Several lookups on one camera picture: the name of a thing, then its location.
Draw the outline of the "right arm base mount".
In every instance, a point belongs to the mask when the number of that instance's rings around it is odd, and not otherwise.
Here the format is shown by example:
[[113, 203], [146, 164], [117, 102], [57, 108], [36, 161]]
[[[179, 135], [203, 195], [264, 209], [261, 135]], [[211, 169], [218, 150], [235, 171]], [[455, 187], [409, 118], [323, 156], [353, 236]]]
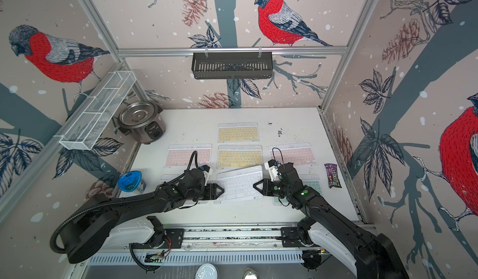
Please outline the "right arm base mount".
[[334, 226], [334, 221], [329, 218], [312, 218], [305, 217], [296, 224], [295, 227], [282, 227], [281, 235], [278, 240], [282, 241], [283, 247], [320, 247], [325, 249], [323, 245], [316, 244], [309, 235], [309, 230], [316, 223], [323, 225], [326, 229]]

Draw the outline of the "green keyboard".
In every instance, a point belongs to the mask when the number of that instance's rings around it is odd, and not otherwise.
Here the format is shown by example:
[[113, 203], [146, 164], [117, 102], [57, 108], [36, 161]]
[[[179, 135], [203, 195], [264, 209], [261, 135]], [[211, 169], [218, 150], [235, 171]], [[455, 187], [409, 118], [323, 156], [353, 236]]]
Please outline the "green keyboard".
[[[309, 186], [318, 193], [322, 193], [321, 183], [317, 174], [299, 174], [299, 178], [305, 186]], [[290, 204], [286, 198], [273, 198], [274, 206], [289, 206]]]

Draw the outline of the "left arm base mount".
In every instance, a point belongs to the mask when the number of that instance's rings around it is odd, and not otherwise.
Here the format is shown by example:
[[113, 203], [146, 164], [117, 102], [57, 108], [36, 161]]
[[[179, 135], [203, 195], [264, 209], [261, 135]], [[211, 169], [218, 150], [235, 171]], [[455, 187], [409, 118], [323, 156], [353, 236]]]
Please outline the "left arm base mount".
[[166, 229], [156, 216], [148, 216], [153, 233], [143, 243], [131, 243], [132, 249], [180, 249], [184, 239], [184, 229]]

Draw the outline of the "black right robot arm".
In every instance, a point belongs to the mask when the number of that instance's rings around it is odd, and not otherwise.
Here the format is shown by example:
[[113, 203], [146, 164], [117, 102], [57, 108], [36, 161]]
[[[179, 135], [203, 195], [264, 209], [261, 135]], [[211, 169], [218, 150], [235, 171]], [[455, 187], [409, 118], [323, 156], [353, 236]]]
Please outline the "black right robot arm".
[[296, 228], [304, 245], [318, 245], [345, 265], [358, 279], [407, 279], [409, 277], [393, 242], [374, 235], [333, 208], [315, 189], [301, 181], [292, 163], [265, 163], [270, 178], [253, 184], [264, 196], [286, 199], [305, 217]]

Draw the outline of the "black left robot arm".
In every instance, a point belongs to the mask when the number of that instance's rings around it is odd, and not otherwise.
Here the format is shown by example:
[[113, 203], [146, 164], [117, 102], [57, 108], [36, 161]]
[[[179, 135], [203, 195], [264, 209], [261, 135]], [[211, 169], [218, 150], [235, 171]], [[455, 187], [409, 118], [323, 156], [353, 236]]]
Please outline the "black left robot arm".
[[127, 198], [89, 199], [52, 233], [53, 252], [65, 254], [71, 264], [89, 259], [103, 246], [116, 226], [132, 219], [182, 208], [186, 201], [211, 201], [224, 194], [217, 183], [207, 183], [211, 168], [204, 165], [160, 184], [151, 193]]

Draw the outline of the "white keyboard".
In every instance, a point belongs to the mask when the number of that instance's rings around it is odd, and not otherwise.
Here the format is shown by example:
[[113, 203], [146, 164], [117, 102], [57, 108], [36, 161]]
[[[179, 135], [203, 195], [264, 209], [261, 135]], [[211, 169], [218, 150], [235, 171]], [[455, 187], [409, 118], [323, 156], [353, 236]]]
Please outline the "white keyboard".
[[261, 165], [219, 173], [216, 176], [216, 183], [224, 189], [224, 193], [214, 203], [226, 204], [261, 199], [263, 195], [253, 185], [262, 179]]

